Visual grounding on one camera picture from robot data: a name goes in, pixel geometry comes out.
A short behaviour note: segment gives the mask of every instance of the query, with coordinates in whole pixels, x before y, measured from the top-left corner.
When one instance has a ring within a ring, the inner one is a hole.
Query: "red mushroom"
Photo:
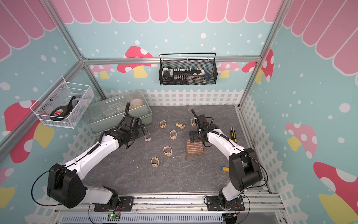
[[[0,168],[0,185],[14,172],[13,168]],[[15,195],[15,188],[0,187],[0,208],[5,208]]]
[[[358,221],[358,178],[333,166],[315,162],[313,170],[333,195],[319,194],[330,218],[339,224]]]
[[[91,65],[89,67],[95,77],[98,77],[98,74],[100,75],[101,79],[109,79],[110,76],[107,74],[106,71],[114,72],[114,68],[111,65]]]
[[[227,78],[229,77],[229,70],[231,71],[239,71],[239,63],[237,62],[227,62],[227,63],[220,63],[217,66],[218,73],[221,73],[219,78]]]
[[[290,133],[292,138],[287,142],[293,151],[297,151],[302,145],[309,159],[314,157],[317,150],[317,137],[314,129],[308,125],[287,123],[285,134]]]
[[[255,62],[247,63],[242,68],[242,71],[243,72],[253,71],[255,68],[255,64],[256,64]],[[261,84],[261,78],[262,78],[263,74],[265,74],[266,81],[270,82],[273,72],[274,72],[274,52],[270,49],[270,51],[268,52],[268,55],[266,57],[266,60],[263,62],[260,72],[258,73],[258,75],[256,77],[256,83],[259,85]]]
[[[148,51],[144,50],[143,48],[137,46],[131,46],[124,58],[152,58],[153,56],[148,53]],[[158,64],[132,64],[132,65],[118,65],[117,70],[122,73],[129,72],[130,70],[134,70],[134,77],[135,78],[145,78],[148,74],[144,70],[144,66],[149,67],[157,67]]]
[[[3,135],[7,135],[12,131],[16,125],[30,112],[30,107],[36,101],[21,101],[9,106],[5,112],[5,127],[6,131]],[[10,156],[14,163],[24,162],[29,156],[32,148],[33,140],[37,140],[40,145],[45,148],[49,145],[55,134],[53,128],[43,125],[40,121],[37,121],[23,138],[15,145],[11,150]]]

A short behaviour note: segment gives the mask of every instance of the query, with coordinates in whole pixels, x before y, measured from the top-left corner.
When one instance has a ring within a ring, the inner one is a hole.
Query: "white wire basket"
[[[44,125],[75,128],[94,98],[93,90],[91,86],[66,82],[63,77],[60,77],[59,79],[61,78],[63,81],[59,83],[59,80],[57,80],[57,82],[55,82],[30,107],[30,109]],[[50,94],[48,94],[48,92],[56,83],[59,84]],[[48,96],[44,100],[40,100],[45,96],[45,94]],[[68,115],[63,117],[63,119],[61,119],[61,117],[59,119],[58,116],[50,115],[56,108],[60,106],[67,106],[73,96],[76,96],[73,101],[75,101],[77,104],[73,107],[72,111]]]

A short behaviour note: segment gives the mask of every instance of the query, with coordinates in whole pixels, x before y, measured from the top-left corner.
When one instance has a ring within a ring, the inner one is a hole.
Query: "white picket fence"
[[[269,133],[265,132],[266,126],[262,126],[259,112],[256,112],[252,96],[248,95],[242,106],[243,114],[256,143],[256,149],[261,164],[265,167],[269,176],[269,182],[273,186],[273,192],[281,195],[282,202],[293,224],[307,224],[308,215],[301,211],[299,203],[301,199],[295,197],[292,190],[294,185],[288,183],[287,172],[282,170],[282,161],[277,159],[278,151],[274,151],[273,142],[269,140]]]
[[[77,124],[77,135],[73,135],[73,143],[68,144],[69,151],[62,153],[63,161],[59,162],[58,164],[63,165],[66,162],[72,160],[76,156],[80,155],[83,151],[87,150],[91,145],[93,145],[93,141],[95,140],[91,137],[91,134],[88,130],[87,125],[85,124],[84,120],[81,119],[82,127],[79,128],[80,123]],[[47,196],[47,186],[42,187],[44,191],[44,195],[41,199],[36,199],[41,204],[56,204],[57,202]],[[54,213],[54,209],[56,207],[44,207],[36,204],[36,209],[33,214],[25,216],[25,220],[28,224],[34,223],[49,223],[52,214]]]
[[[117,92],[111,90],[110,93],[105,92],[106,97],[114,97],[117,95],[122,94],[120,90]],[[167,105],[237,105],[239,104],[242,94],[244,90],[241,90],[237,92],[236,90],[233,90],[230,92],[229,90],[226,90],[223,92],[222,90],[219,91],[186,91],[183,90],[180,92],[179,90],[176,90],[175,92],[169,90],[168,92],[165,92],[164,90],[161,90],[158,92],[157,90],[154,90],[153,92],[147,90],[144,92],[144,97],[146,98],[148,104],[150,106],[167,106]]]

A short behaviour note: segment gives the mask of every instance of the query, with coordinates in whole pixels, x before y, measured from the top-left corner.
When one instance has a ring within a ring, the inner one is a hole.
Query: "metal mounting plate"
[[[224,209],[220,206],[219,196],[207,196],[206,200],[208,204],[208,211],[224,211]],[[238,208],[237,204],[235,204],[235,208],[237,211],[245,210],[245,205],[242,201],[242,197],[238,197],[236,199],[236,203],[240,206],[240,208]],[[235,208],[232,207],[229,211],[235,211]]]
[[[119,199],[122,202],[122,208],[121,211],[131,211],[133,206],[133,198],[134,197],[119,197]],[[102,205],[96,204],[94,211],[108,211]]]

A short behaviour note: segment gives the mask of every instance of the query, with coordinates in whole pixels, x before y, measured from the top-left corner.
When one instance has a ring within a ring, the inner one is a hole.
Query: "striped cloth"
[[[189,156],[202,155],[204,154],[203,142],[191,143],[190,140],[187,139],[185,142],[185,150],[187,152],[185,159],[187,159]]]

